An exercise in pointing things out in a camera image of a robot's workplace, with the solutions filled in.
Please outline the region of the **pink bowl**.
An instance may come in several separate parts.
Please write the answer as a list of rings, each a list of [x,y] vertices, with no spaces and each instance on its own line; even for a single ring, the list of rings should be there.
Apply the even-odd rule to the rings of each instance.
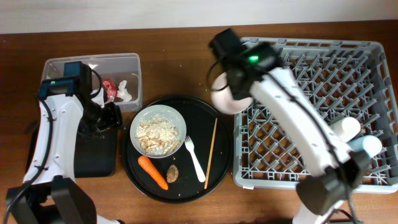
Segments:
[[[254,100],[247,90],[242,91],[238,84],[232,84],[224,72],[211,86],[211,101],[224,114],[238,114],[252,105]]]

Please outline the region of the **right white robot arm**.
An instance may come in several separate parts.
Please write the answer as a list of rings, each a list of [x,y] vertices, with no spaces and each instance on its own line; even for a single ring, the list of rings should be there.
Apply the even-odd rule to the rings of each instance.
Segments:
[[[327,223],[342,202],[352,207],[351,193],[370,165],[368,151],[355,151],[338,137],[268,43],[249,48],[232,29],[226,29],[209,46],[226,72],[233,99],[251,97],[263,104],[291,138],[310,173],[295,187],[302,206],[293,223]]]

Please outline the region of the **white paper cup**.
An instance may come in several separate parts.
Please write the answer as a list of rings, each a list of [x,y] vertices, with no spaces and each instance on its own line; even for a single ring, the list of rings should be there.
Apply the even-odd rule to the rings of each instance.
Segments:
[[[330,127],[343,142],[349,142],[361,130],[360,122],[352,117],[342,118],[331,124]]]

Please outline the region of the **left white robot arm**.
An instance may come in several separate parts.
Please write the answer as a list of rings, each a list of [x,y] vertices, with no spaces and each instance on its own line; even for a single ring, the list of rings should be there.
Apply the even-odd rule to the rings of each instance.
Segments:
[[[43,80],[36,96],[40,125],[30,166],[20,187],[7,191],[3,222],[111,223],[97,214],[92,199],[76,184],[74,157],[79,125],[89,137],[123,126],[119,106],[97,103],[104,91],[92,88],[97,72],[81,61],[64,65],[60,78]]]

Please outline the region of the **red snack wrapper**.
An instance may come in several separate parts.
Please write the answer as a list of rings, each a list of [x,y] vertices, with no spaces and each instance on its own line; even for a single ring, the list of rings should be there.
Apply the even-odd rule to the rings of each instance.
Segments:
[[[106,90],[106,95],[107,95],[105,103],[113,102],[118,94],[116,85],[110,78],[103,80],[102,84],[104,86],[104,89]]]

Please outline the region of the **blue cup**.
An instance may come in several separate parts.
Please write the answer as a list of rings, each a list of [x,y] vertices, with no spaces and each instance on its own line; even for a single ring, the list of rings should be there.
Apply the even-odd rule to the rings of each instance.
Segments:
[[[354,152],[365,151],[370,158],[376,156],[382,150],[382,142],[371,135],[351,140],[348,145]]]

